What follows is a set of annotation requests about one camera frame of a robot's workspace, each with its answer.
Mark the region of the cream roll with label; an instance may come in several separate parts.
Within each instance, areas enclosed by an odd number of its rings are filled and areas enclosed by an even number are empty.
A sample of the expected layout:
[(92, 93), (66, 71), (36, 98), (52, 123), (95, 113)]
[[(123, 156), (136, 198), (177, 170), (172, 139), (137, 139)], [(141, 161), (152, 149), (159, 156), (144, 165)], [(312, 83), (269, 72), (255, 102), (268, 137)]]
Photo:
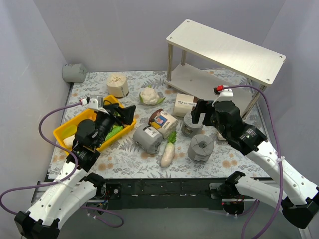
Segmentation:
[(194, 107), (196, 107), (198, 98), (191, 95), (178, 93), (176, 95), (175, 105), (173, 108), (173, 115), (177, 117), (184, 117)]

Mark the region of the cream roll with cartoon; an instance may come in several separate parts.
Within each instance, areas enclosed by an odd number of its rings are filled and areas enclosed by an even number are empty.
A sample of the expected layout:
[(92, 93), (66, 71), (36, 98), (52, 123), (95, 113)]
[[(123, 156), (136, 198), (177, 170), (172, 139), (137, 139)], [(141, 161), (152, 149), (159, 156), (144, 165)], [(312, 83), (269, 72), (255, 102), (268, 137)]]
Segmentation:
[(177, 119), (163, 109), (155, 111), (149, 118), (149, 125), (155, 128), (166, 139), (175, 131)]

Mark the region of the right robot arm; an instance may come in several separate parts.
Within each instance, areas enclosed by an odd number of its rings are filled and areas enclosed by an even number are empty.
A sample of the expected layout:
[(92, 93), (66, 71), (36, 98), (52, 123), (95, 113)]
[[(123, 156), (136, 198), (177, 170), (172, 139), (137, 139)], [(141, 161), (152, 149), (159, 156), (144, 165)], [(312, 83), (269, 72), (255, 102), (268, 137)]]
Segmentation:
[(256, 127), (243, 122), (240, 110), (232, 101), (198, 100), (191, 111), (192, 122), (198, 123), (204, 114), (203, 124), (213, 126), (227, 143), (258, 164), (280, 189), (251, 179), (235, 171), (213, 191), (215, 195), (237, 198), (240, 195), (255, 198), (272, 207), (281, 199), (279, 211), (295, 227), (305, 229), (319, 212), (319, 187), (299, 173), (287, 160), (278, 157), (267, 137)]

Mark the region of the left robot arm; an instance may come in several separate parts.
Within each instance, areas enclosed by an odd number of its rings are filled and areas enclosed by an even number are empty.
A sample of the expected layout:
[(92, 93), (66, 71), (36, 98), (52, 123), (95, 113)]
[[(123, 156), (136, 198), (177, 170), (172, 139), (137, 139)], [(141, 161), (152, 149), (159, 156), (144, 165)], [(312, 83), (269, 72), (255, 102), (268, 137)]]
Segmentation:
[(104, 143), (115, 124), (131, 125), (136, 106), (122, 108), (108, 104), (96, 111), (96, 119), (82, 120), (66, 162), (53, 183), (26, 212), (14, 218), (17, 228), (27, 239), (55, 239), (65, 221), (91, 198), (105, 196), (105, 179), (90, 169), (100, 156)]

